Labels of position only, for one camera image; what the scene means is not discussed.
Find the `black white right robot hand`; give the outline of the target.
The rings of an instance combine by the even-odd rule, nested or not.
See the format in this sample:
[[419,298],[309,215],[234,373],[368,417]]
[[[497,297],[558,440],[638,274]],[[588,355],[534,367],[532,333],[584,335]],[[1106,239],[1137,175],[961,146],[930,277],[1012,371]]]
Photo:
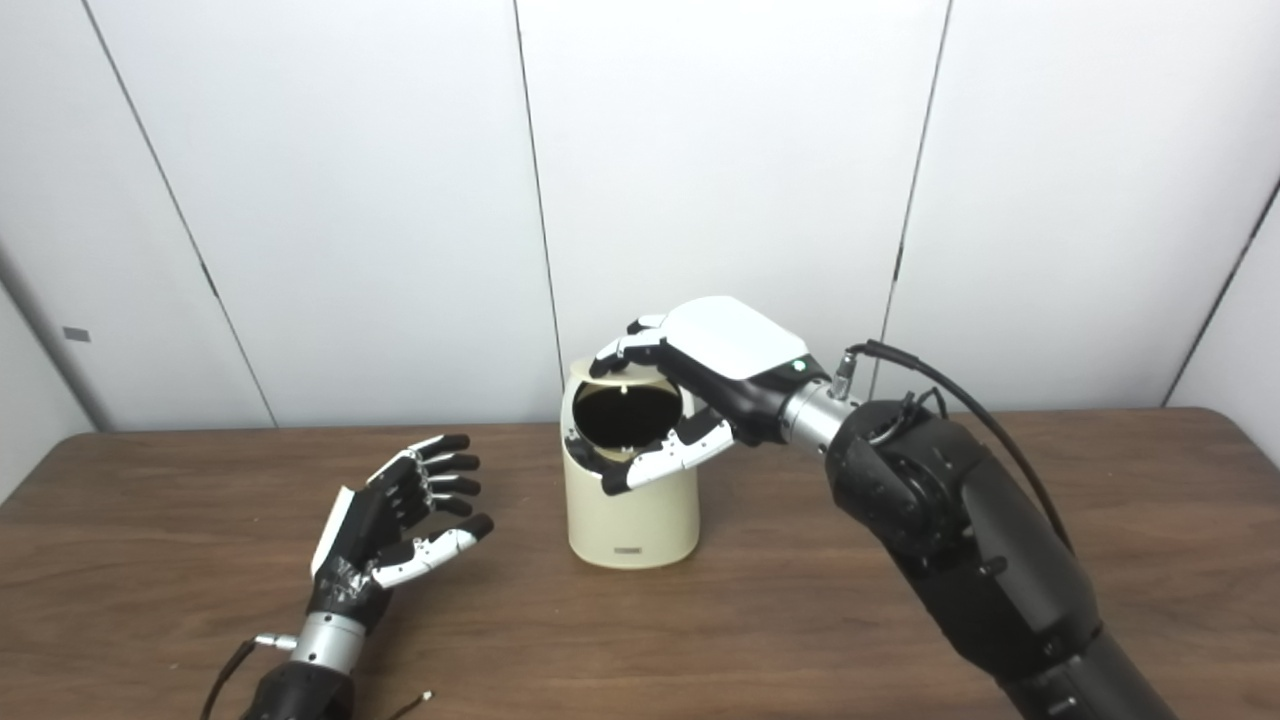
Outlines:
[[654,366],[704,406],[664,438],[603,471],[608,496],[695,468],[736,443],[785,443],[787,402],[808,386],[829,380],[804,340],[728,296],[637,318],[595,354],[589,374],[602,378],[631,364]]

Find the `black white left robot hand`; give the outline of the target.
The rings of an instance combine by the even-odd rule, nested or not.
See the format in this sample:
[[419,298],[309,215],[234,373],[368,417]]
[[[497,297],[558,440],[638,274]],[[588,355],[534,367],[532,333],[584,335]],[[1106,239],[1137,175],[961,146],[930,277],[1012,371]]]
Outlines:
[[357,489],[342,486],[310,566],[306,612],[343,619],[371,634],[394,589],[471,550],[494,529],[468,498],[481,492],[466,434],[412,443]]

